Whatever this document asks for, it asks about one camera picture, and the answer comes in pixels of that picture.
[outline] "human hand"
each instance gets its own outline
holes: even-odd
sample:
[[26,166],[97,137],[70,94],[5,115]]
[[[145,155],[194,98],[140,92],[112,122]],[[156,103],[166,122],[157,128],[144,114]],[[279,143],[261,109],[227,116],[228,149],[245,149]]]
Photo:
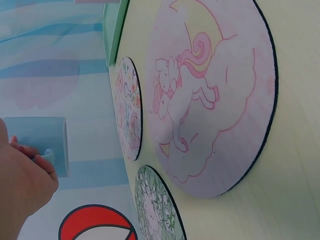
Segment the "human hand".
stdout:
[[1,196],[7,196],[17,214],[27,218],[50,201],[58,186],[54,166],[35,148],[19,145],[16,136],[9,143],[6,125],[0,119]]

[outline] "light yellow surface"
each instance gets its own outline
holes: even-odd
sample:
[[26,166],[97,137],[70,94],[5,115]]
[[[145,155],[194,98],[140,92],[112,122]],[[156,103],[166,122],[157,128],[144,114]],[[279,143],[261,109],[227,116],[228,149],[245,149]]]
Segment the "light yellow surface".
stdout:
[[[144,93],[146,51],[160,0],[132,0],[117,62],[133,59]],[[142,165],[166,181],[189,240],[320,239],[320,3],[257,1],[271,29],[279,67],[279,98],[267,144],[250,173],[211,199],[185,195],[164,173],[143,122],[140,157],[126,161],[134,194]],[[111,85],[116,69],[110,68]]]

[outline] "round coaster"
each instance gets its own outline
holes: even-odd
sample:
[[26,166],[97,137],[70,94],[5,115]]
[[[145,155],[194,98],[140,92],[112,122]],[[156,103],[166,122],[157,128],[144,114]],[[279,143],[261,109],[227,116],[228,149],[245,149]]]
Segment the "round coaster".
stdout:
[[114,107],[123,155],[134,161],[141,150],[143,118],[139,78],[129,57],[124,57],[118,65]]
[[168,187],[149,166],[140,167],[135,177],[135,205],[145,239],[187,239],[177,205]]
[[252,0],[162,1],[146,57],[149,137],[170,179],[213,197],[249,171],[276,110],[273,38]]

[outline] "light green tray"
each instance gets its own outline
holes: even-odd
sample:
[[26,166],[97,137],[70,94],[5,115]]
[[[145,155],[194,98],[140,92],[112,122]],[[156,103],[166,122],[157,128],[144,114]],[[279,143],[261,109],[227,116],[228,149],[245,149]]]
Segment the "light green tray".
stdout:
[[124,24],[129,0],[120,0],[119,3],[107,3],[103,9],[103,41],[105,63],[107,67],[116,62],[121,31]]

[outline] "finger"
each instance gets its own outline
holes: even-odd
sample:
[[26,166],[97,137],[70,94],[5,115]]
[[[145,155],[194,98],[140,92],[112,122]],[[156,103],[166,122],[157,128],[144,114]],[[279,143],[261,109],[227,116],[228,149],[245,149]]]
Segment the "finger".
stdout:
[[18,143],[18,138],[16,135],[13,135],[10,140],[9,140],[9,143]]
[[18,147],[19,147],[19,144],[17,142],[10,142],[9,145],[11,147],[13,147],[14,149],[18,149]]
[[58,176],[55,170],[55,167],[51,164],[51,162],[45,160],[42,156],[36,155],[34,157],[34,162],[43,170],[45,170],[51,177],[53,181],[59,184]]
[[33,159],[39,154],[39,151],[32,146],[19,145],[17,150],[26,155],[28,158]]

